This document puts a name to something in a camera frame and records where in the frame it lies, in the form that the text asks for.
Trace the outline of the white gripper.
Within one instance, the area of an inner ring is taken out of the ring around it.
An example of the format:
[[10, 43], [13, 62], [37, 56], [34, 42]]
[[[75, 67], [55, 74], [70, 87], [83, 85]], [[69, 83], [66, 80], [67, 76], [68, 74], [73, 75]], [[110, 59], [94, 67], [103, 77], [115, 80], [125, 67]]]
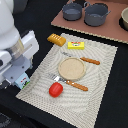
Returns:
[[38, 50], [39, 44], [33, 31], [29, 31], [9, 49], [0, 50], [0, 88], [13, 85], [32, 67], [33, 55]]

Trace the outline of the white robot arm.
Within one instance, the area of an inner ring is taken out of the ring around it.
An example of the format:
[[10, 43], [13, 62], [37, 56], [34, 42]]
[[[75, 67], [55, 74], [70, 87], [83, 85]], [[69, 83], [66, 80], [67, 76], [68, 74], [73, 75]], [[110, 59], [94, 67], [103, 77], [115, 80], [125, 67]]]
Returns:
[[16, 85], [23, 89], [30, 79], [25, 73], [39, 50], [33, 30], [23, 37], [14, 25], [13, 15], [22, 12], [28, 0], [0, 0], [0, 89]]

